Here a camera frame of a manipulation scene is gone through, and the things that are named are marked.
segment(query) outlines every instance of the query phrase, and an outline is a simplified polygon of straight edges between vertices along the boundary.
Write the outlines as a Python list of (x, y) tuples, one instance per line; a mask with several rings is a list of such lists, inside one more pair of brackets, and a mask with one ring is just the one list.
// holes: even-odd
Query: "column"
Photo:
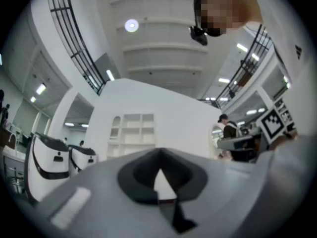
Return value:
[(56, 139), (60, 139), (61, 130), (64, 125), (64, 121), (70, 109), (70, 106), (73, 104), (78, 91), (75, 88), (71, 88), (64, 95), (62, 100), (59, 103), (59, 106), (53, 116), (48, 136)]
[(48, 131), (49, 131), (49, 128), (50, 128), (50, 124), (51, 124), (51, 121), (52, 121), (52, 119), (51, 119), (51, 118), (49, 118), (49, 119), (48, 119), (48, 122), (46, 123), (46, 126), (45, 126), (44, 135), (47, 135), (47, 134), (48, 134)]
[(270, 96), (266, 93), (266, 91), (263, 89), (263, 87), (259, 87), (257, 89), (258, 94), (264, 101), (264, 104), (266, 105), (267, 109), (270, 109), (273, 107), (273, 101), (271, 100)]
[(31, 130), (32, 133), (36, 132), (36, 129), (37, 129), (38, 124), (39, 124), (39, 121), (41, 119), (41, 115), (42, 115), (41, 112), (38, 112), (38, 114), (36, 115), (36, 118), (35, 118), (33, 126), (32, 126), (32, 130)]

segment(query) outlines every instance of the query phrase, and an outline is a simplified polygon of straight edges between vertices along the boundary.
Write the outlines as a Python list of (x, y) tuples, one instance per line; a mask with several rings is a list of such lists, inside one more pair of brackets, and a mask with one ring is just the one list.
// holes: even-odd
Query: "black railing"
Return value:
[(79, 31), (71, 0), (49, 0), (52, 17), (61, 40), (79, 72), (98, 94), (106, 82), (92, 60)]
[(257, 71), (271, 45), (272, 40), (267, 35), (265, 27), (260, 25), (246, 57), (240, 61), (240, 67), (237, 72), (216, 99), (216, 103), (221, 109), (235, 97), (236, 93), (245, 86), (252, 75)]

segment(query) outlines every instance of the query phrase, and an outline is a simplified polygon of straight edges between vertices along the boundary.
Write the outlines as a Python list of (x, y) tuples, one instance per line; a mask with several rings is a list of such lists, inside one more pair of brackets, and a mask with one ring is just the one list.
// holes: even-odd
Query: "white robot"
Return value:
[(69, 145), (69, 172), (73, 177), (83, 169), (93, 165), (97, 161), (96, 153), (91, 148), (83, 148)]
[(69, 179), (68, 147), (60, 140), (34, 134), (25, 160), (25, 190), (35, 204)]

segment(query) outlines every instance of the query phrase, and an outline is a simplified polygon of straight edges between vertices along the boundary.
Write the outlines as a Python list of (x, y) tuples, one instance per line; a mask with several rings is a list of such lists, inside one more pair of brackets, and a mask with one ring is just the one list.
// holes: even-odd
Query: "round ceiling light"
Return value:
[(125, 22), (124, 28), (128, 32), (133, 33), (138, 30), (139, 22), (135, 19), (129, 19), (127, 22)]

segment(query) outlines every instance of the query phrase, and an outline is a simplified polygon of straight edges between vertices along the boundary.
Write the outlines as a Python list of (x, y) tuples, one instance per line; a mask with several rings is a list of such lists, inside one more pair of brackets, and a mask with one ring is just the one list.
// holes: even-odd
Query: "shelving unit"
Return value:
[(277, 111), (279, 112), (279, 115), (283, 119), (283, 122), (286, 126), (289, 126), (293, 123), (293, 119), (291, 114), (289, 113), (284, 101), (283, 101), (284, 94), (280, 96), (275, 102), (274, 105), (277, 108)]
[(113, 119), (108, 141), (108, 159), (156, 147), (153, 114), (128, 114)]

